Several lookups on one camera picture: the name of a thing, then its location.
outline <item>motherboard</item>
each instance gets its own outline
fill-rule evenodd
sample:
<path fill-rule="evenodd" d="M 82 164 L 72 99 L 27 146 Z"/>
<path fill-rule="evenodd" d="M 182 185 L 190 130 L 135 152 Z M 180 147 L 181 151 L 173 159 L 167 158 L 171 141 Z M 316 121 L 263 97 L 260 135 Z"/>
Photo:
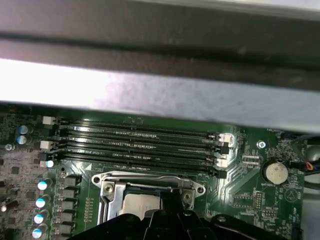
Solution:
<path fill-rule="evenodd" d="M 142 219 L 159 190 L 179 187 L 200 218 L 227 214 L 290 240 L 305 176 L 292 141 L 277 129 L 2 105 L 0 239 L 66 240 L 123 213 Z M 116 206 L 114 179 L 126 180 Z"/>

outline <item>gray metal panel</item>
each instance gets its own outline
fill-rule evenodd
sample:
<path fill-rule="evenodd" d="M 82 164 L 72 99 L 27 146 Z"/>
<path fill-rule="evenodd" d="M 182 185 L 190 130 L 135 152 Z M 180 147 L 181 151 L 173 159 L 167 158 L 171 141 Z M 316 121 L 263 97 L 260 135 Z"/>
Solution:
<path fill-rule="evenodd" d="M 318 12 L 182 2 L 193 7 L 128 0 L 0 0 L 0 38 L 28 35 L 215 58 L 217 52 L 240 59 L 255 54 L 277 65 L 313 65 L 320 58 Z"/>
<path fill-rule="evenodd" d="M 0 68 L 4 102 L 320 133 L 315 92 L 5 59 Z"/>

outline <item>cpu socket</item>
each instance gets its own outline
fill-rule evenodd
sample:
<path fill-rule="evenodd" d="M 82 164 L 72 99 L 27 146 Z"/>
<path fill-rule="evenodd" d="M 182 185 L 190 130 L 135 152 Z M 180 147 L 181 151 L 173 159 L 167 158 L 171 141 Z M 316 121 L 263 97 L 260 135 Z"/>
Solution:
<path fill-rule="evenodd" d="M 92 183 L 100 188 L 97 224 L 121 214 L 134 214 L 141 220 L 163 209 L 161 195 L 178 190 L 186 210 L 194 208 L 195 198 L 206 193 L 205 186 L 175 175 L 110 171 L 96 174 Z"/>

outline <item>integrated circuit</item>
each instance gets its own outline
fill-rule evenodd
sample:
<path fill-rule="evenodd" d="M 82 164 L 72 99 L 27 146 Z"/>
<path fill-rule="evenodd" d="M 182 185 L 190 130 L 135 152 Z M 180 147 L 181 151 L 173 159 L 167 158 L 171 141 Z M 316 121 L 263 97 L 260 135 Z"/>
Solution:
<path fill-rule="evenodd" d="M 13 167 L 11 168 L 11 174 L 19 174 L 19 170 L 20 170 L 19 167 L 13 166 Z"/>

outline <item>metal socket bracket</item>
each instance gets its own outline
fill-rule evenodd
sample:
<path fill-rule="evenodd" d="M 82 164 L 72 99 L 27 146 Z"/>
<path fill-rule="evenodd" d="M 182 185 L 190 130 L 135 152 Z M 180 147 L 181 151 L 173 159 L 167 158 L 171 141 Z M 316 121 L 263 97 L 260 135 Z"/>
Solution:
<path fill-rule="evenodd" d="M 181 201 L 187 209 L 193 209 L 195 198 L 206 193 L 205 186 L 175 175 L 144 174 L 127 171 L 110 171 L 91 178 L 100 188 L 98 224 L 115 218 L 122 209 L 127 187 L 171 191 L 180 189 Z"/>

